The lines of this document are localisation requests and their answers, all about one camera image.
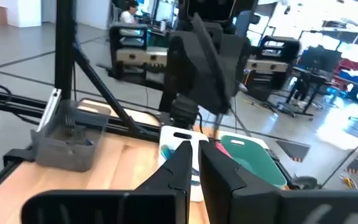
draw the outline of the wooden table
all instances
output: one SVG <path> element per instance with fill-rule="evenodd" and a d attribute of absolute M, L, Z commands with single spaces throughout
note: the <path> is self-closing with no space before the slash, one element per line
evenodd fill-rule
<path fill-rule="evenodd" d="M 92 101 L 86 103 L 100 105 Z M 149 114 L 126 111 L 136 121 L 159 124 Z M 94 166 L 87 172 L 70 172 L 23 162 L 0 185 L 0 224 L 20 224 L 21 207 L 25 201 L 46 190 L 134 189 L 157 170 L 157 158 L 157 143 L 106 134 L 100 142 Z M 204 202 L 190 203 L 189 219 L 191 224 L 209 223 Z"/>

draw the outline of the black metal frame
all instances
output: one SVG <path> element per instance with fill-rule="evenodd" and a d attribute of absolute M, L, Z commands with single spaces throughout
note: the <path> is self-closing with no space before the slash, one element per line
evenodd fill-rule
<path fill-rule="evenodd" d="M 294 108 L 292 105 L 290 105 L 290 101 L 293 97 L 293 95 L 295 94 L 295 91 L 296 89 L 298 88 L 298 86 L 300 85 L 300 82 L 301 82 L 301 76 L 299 76 L 297 78 L 297 81 L 295 82 L 294 86 L 292 87 L 291 89 L 291 92 L 290 92 L 290 95 L 286 98 L 285 102 L 279 102 L 278 103 L 278 110 L 283 112 L 283 113 L 288 113 L 289 115 L 291 115 L 293 118 L 296 117 L 296 114 L 299 114 L 299 115 L 303 115 L 303 116 L 308 116 L 309 117 L 309 120 L 313 120 L 313 116 L 314 114 L 312 113 L 308 113 L 308 109 L 309 107 L 311 106 L 311 104 L 313 103 L 313 100 L 316 98 L 318 92 L 319 92 L 319 89 L 322 87 L 322 85 L 324 84 L 329 84 L 328 82 L 326 83 L 323 83 L 323 82 L 316 82 L 316 81 L 313 81 L 314 79 L 311 78 L 311 80 L 309 81 L 310 83 L 315 83 L 316 84 L 316 88 L 313 90 L 313 92 L 311 93 L 311 96 L 306 104 L 306 106 L 300 111 L 298 110 L 298 108 Z"/>
<path fill-rule="evenodd" d="M 160 136 L 160 127 L 151 126 L 135 122 L 119 104 L 117 99 L 108 90 L 100 77 L 88 63 L 88 59 L 80 50 L 80 45 L 76 39 L 76 22 L 74 6 L 76 0 L 57 1 L 57 21 L 56 21 L 56 55 L 55 55 L 55 88 L 62 90 L 62 100 L 71 98 L 72 70 L 75 62 L 84 71 L 86 76 L 91 80 L 93 85 L 99 90 L 103 98 L 108 102 L 111 108 L 117 113 L 118 118 L 110 118 L 106 131 L 132 138 L 146 141 L 158 142 Z M 169 96 L 162 99 L 160 107 L 167 107 L 169 102 L 172 103 L 175 96 Z M 41 118 L 47 105 L 46 101 L 35 100 L 32 98 L 0 93 L 0 110 L 11 112 L 16 115 L 31 116 Z M 167 119 L 166 113 L 161 113 L 158 120 Z M 9 177 L 11 173 L 21 164 L 21 162 L 5 161 L 4 168 L 0 171 L 0 184 Z M 275 161 L 282 170 L 287 174 L 278 160 Z"/>

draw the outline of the person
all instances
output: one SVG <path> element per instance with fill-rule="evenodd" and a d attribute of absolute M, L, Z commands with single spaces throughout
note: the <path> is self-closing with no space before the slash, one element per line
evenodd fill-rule
<path fill-rule="evenodd" d="M 136 23 L 134 15 L 137 12 L 137 7 L 138 6 L 139 6 L 139 3 L 137 1 L 129 0 L 127 2 L 126 11 L 122 12 L 120 17 L 119 17 L 120 22 Z"/>
<path fill-rule="evenodd" d="M 306 97 L 308 96 L 309 87 L 310 87 L 310 75 L 305 74 L 303 78 L 296 84 L 296 93 L 291 99 L 291 104 L 298 105 L 302 110 L 305 108 L 307 102 L 305 102 Z"/>
<path fill-rule="evenodd" d="M 137 6 L 139 3 L 135 0 L 128 0 L 127 7 L 124 12 L 121 13 L 119 20 L 120 22 L 136 24 L 134 15 L 137 12 Z M 139 36 L 139 31 L 134 29 L 121 29 L 121 35 L 136 35 Z M 142 45 L 143 41 L 139 37 L 124 37 L 121 42 L 127 45 Z"/>

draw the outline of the gray plastic bin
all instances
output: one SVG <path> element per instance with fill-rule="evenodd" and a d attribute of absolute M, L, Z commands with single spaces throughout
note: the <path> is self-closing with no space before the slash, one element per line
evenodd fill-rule
<path fill-rule="evenodd" d="M 84 103 L 81 108 L 89 111 L 63 100 L 41 131 L 31 131 L 36 163 L 77 172 L 92 168 L 111 110 Z"/>

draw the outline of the gray floor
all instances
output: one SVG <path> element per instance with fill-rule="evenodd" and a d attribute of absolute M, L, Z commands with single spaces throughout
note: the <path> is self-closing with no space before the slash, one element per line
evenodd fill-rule
<path fill-rule="evenodd" d="M 104 45 L 101 39 L 103 30 L 88 26 L 79 26 L 78 37 L 82 42 L 84 53 L 94 65 L 100 58 Z M 54 81 L 54 48 L 55 28 L 51 24 L 42 27 L 15 28 L 0 27 L 0 84 L 7 86 L 14 94 L 31 96 L 46 100 L 52 90 Z M 138 105 L 157 108 L 161 92 L 117 82 L 106 75 L 106 72 L 93 66 L 114 96 L 120 100 Z M 77 67 L 77 89 L 81 90 L 79 98 L 96 98 L 103 100 L 95 87 Z M 253 99 L 239 93 L 233 101 L 239 119 L 244 123 L 247 132 L 255 138 L 263 139 L 269 148 L 281 159 L 291 175 L 299 169 L 308 169 L 316 174 L 320 182 L 324 181 L 328 170 L 331 170 L 338 158 L 346 150 L 353 149 L 352 140 L 358 138 L 358 123 L 348 120 L 349 116 L 358 116 L 358 105 L 337 100 L 340 108 L 325 106 L 323 110 L 311 109 L 314 120 L 309 121 L 301 116 L 291 118 L 285 114 L 274 115 L 271 112 L 249 104 Z M 272 101 L 283 101 L 284 98 L 273 97 Z M 142 109 L 128 103 L 124 106 Z M 214 116 L 203 111 L 206 121 L 214 121 Z M 223 119 L 221 129 L 246 134 L 241 130 L 233 114 Z M 24 148 L 30 143 L 29 129 L 35 128 L 17 119 L 15 116 L 0 112 L 0 170 L 2 155 L 12 148 Z M 308 164 L 292 161 L 276 143 L 277 139 L 299 142 L 310 145 L 307 155 Z M 358 184 L 358 175 L 351 175 Z M 344 189 L 339 178 L 328 183 L 328 189 Z"/>

